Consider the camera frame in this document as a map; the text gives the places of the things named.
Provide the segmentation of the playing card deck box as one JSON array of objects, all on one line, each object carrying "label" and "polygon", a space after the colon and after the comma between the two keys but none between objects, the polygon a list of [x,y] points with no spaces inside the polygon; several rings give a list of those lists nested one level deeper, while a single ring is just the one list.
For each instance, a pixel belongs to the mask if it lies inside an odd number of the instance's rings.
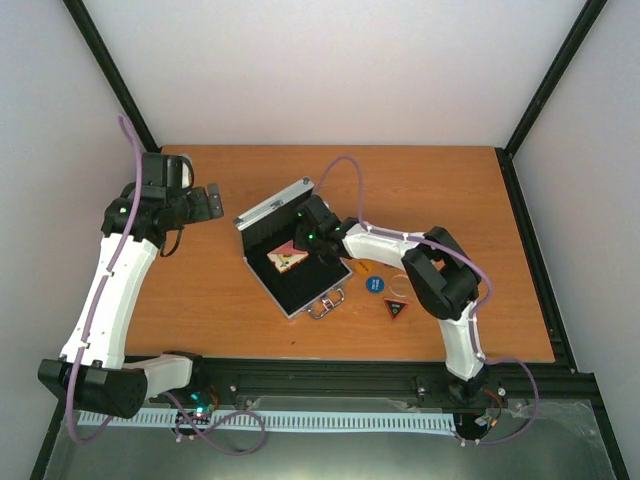
[{"label": "playing card deck box", "polygon": [[279,274],[291,270],[307,257],[308,252],[296,248],[293,240],[288,240],[267,253],[268,260]]}]

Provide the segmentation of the clear round plastic disc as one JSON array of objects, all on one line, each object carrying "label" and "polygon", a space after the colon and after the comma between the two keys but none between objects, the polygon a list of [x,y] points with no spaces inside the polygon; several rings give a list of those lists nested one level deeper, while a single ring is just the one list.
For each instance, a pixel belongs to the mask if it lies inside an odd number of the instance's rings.
[{"label": "clear round plastic disc", "polygon": [[407,275],[396,274],[389,282],[391,292],[398,297],[407,297],[410,290],[410,282]]}]

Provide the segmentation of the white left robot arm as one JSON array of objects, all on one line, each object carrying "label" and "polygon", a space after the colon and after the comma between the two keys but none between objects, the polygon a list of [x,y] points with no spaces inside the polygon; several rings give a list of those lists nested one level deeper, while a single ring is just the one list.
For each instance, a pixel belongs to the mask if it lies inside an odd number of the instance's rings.
[{"label": "white left robot arm", "polygon": [[39,381],[76,410],[129,419],[143,403],[174,390],[186,402],[201,400],[208,378],[200,356],[167,351],[128,363],[125,344],[145,276],[163,256],[168,232],[223,215],[217,184],[171,190],[145,186],[139,199],[129,184],[106,209],[98,267],[81,316],[55,360],[45,359]]}]

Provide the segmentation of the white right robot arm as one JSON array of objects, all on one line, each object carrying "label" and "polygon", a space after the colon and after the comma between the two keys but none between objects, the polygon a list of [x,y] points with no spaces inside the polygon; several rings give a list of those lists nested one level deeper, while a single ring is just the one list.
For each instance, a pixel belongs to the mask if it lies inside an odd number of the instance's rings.
[{"label": "white right robot arm", "polygon": [[468,402],[482,389],[485,356],[477,331],[482,275],[446,229],[406,233],[354,217],[341,220],[317,195],[296,208],[296,218],[294,246],[299,250],[322,259],[370,260],[403,271],[419,304],[438,320],[450,395]]}]

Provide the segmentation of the aluminium poker case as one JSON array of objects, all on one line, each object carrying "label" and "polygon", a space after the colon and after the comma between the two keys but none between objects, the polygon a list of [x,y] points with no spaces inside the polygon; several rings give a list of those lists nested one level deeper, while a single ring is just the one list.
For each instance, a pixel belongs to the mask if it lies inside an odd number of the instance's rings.
[{"label": "aluminium poker case", "polygon": [[283,274],[267,258],[272,249],[294,241],[296,210],[313,189],[312,180],[304,177],[234,219],[245,264],[289,320],[303,313],[314,320],[325,317],[345,301],[344,284],[352,276],[337,258],[322,263],[308,253],[302,263]]}]

